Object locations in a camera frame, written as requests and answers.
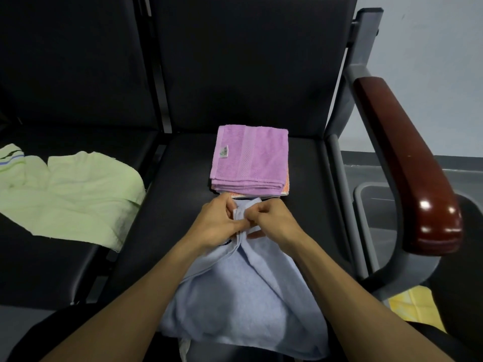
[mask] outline blue towel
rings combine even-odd
[[[234,218],[260,202],[237,201]],[[293,260],[267,237],[223,245],[200,257],[160,322],[166,336],[260,347],[314,360],[329,354],[327,325]]]

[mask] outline chair seat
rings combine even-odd
[[[16,126],[0,133],[26,155],[101,152],[140,170],[156,131],[78,126]],[[59,309],[86,296],[108,249],[79,241],[33,236],[0,214],[0,304]]]
[[[176,135],[159,168],[100,297],[109,302],[149,271],[186,233],[209,189],[215,134]],[[290,194],[284,202],[300,226],[348,273],[347,236],[321,141],[289,138]]]

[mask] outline wall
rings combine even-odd
[[[483,0],[358,0],[384,9],[369,60],[434,154],[483,157]],[[356,109],[341,149],[374,151]]]

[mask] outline glossy armrest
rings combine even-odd
[[[419,255],[455,252],[463,237],[461,212],[428,146],[382,78],[355,78],[353,94],[396,198],[402,248]]]

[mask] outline white label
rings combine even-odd
[[[226,145],[220,150],[220,158],[224,159],[226,157],[228,157],[228,145]]]

